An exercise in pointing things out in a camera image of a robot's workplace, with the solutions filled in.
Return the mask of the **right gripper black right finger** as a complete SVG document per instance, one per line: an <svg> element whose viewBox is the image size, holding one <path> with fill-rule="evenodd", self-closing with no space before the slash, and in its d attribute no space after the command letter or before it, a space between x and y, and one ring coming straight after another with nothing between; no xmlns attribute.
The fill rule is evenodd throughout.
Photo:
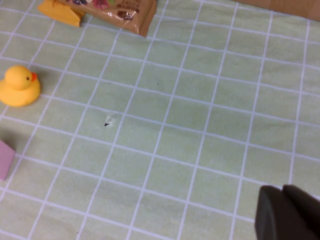
<svg viewBox="0 0 320 240"><path fill-rule="evenodd" d="M320 232L320 201L295 185L284 185L283 193L314 233Z"/></svg>

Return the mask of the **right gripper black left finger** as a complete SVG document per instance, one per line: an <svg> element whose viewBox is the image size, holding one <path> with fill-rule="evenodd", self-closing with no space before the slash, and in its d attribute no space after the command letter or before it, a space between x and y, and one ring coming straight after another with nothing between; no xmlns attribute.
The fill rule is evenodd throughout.
<svg viewBox="0 0 320 240"><path fill-rule="evenodd" d="M318 240L289 198L271 185L259 189L255 223L258 240Z"/></svg>

